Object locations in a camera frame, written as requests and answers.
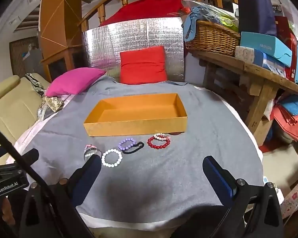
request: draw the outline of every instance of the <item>silver foil sheet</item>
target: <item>silver foil sheet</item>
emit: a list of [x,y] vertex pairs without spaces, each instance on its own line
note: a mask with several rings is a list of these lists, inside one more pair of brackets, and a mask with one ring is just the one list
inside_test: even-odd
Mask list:
[[89,67],[107,71],[119,80],[120,52],[164,46],[168,80],[184,81],[181,18],[129,20],[83,33]]

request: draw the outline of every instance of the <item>white beaded bracelet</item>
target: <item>white beaded bracelet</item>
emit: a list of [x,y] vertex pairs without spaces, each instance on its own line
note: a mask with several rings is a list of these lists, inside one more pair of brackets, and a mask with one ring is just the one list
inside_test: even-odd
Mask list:
[[154,138],[156,140],[167,140],[167,139],[170,139],[166,134],[164,133],[156,133],[155,135],[153,135]]
[[[110,152],[115,152],[115,153],[118,154],[118,156],[119,156],[117,162],[114,163],[114,164],[108,164],[108,163],[105,162],[105,156],[108,155]],[[107,166],[107,167],[115,167],[115,166],[118,166],[118,165],[120,164],[120,162],[121,162],[122,159],[123,159],[123,156],[121,155],[121,152],[120,152],[120,151],[118,151],[117,149],[108,149],[108,150],[107,150],[105,153],[103,153],[103,155],[102,155],[102,164],[103,164],[104,166]]]

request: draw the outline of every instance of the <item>orange box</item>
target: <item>orange box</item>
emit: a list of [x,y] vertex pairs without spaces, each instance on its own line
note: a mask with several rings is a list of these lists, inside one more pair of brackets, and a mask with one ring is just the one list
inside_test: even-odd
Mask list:
[[89,136],[184,132],[187,113],[178,94],[148,94],[103,99],[84,122]]

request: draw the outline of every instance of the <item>purple beaded bracelet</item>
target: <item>purple beaded bracelet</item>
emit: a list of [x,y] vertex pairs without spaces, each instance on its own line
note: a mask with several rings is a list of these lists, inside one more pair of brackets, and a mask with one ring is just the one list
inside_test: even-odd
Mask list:
[[[125,143],[125,142],[128,142],[128,141],[130,141],[131,142],[131,144],[129,144],[128,146],[126,146],[126,147],[123,147],[123,144]],[[122,151],[125,151],[125,150],[128,150],[128,149],[130,149],[133,145],[135,145],[137,142],[133,139],[133,138],[126,138],[125,140],[123,140],[122,142],[120,142],[119,144],[118,144],[118,148],[120,149],[120,150],[122,150]]]

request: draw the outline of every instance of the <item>gray fabric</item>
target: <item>gray fabric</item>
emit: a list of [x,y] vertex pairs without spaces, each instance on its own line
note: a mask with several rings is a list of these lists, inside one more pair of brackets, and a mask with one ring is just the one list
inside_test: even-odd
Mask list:
[[[202,170],[205,156],[212,155],[235,178],[262,185],[262,164],[244,128],[212,92],[185,83],[163,82],[123,85],[102,76],[88,92],[77,95],[33,138],[25,151],[38,149],[33,168],[48,184],[69,178],[83,166],[84,147],[93,144],[101,151],[115,148],[116,137],[89,137],[83,122],[100,99],[135,94],[178,93],[188,114],[185,133],[171,136],[166,149],[147,146],[151,135],[133,138],[145,147],[123,154],[118,167],[103,167],[81,213],[95,218],[129,223],[151,223],[173,219],[201,205],[220,201]],[[106,161],[117,160],[115,153]]]

